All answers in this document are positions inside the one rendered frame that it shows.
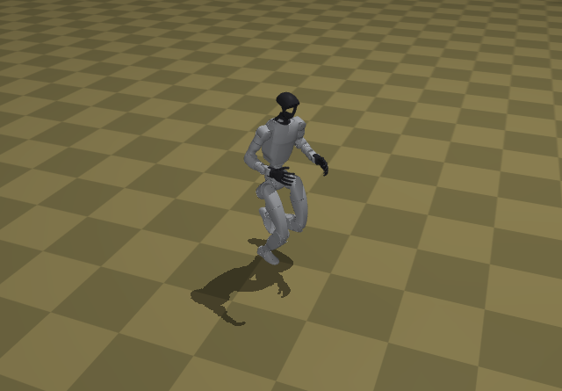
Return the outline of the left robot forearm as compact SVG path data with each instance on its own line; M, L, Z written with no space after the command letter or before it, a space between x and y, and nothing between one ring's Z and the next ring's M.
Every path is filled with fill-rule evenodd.
M305 138L304 138L304 139L305 139ZM306 141L306 139L305 139L305 141ZM301 147L301 151L302 151L303 154L305 154L305 155L307 156L307 158L308 158L310 161L312 161L312 163L315 163L313 154L316 154L316 153L313 151L313 149L311 148L311 146L308 144L307 141L306 141L306 144L304 144L304 145ZM318 155L319 155L319 154L318 154Z

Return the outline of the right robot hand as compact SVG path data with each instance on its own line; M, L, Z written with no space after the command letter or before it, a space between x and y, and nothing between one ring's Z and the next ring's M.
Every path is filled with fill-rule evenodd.
M290 179L295 179L295 177L288 177L288 176L285 175L285 174L295 175L295 173L283 171L285 169L290 169L290 167L282 167L282 168L279 168L279 169L275 169L275 168L272 168L272 167L268 167L268 168L270 169L270 175L268 177L275 178L276 181L280 182L283 185L291 186L291 184L287 184L285 182L293 183L293 181L287 180L284 177L290 178ZM285 182L283 182L282 180L285 181Z

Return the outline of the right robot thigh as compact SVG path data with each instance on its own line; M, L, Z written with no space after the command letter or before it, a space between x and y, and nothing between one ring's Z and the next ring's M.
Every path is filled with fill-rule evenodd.
M287 227L285 211L281 199L269 179L261 183L256 188L256 195L259 199L265 200L265 208L273 221L276 228L275 230L283 238L282 242L284 242L290 235Z

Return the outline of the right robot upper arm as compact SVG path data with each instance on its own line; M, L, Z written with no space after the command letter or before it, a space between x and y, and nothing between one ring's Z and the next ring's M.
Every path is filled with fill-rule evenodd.
M270 124L257 128L256 135L250 143L246 154L250 154L254 159L257 159L256 152L262 147L263 143L271 137L273 130L274 128Z

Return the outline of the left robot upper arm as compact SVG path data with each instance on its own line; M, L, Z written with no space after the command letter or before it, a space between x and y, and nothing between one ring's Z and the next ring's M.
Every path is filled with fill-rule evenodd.
M304 144L306 144L306 141L304 139L304 134L305 134L305 127L306 127L306 122L300 118L299 116L293 117L295 120L298 121L299 123L299 131L297 134L297 138L296 141L294 143L296 148L301 148Z

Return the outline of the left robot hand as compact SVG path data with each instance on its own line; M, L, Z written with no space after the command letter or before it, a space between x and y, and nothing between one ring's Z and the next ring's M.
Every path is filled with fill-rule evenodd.
M313 154L313 157L314 157L315 164L320 165L322 167L324 171L323 176L326 176L328 174L328 163L326 162L324 157L321 157L318 154Z

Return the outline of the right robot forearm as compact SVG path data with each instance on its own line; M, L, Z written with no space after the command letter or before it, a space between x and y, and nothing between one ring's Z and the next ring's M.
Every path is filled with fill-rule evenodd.
M257 170L262 175L270 175L269 166L262 163L259 159L254 159L250 154L246 154L244 156L244 162L249 166L249 168Z

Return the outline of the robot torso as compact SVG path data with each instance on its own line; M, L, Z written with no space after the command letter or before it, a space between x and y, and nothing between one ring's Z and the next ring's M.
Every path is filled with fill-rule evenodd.
M272 125L274 130L271 137L262 145L263 158L270 163L270 167L275 169L282 168L283 164L288 161L299 131L299 123L293 117L290 119L291 123L289 125L282 125L278 123L278 121L283 122L282 119L274 121L273 118L265 124ZM287 172L287 170L283 171ZM288 176L287 174L285 175ZM286 186L276 181L275 178L266 175L264 175L264 177L265 181L268 179L270 180L276 190ZM288 178L284 178L288 180ZM288 184L288 182L285 183Z

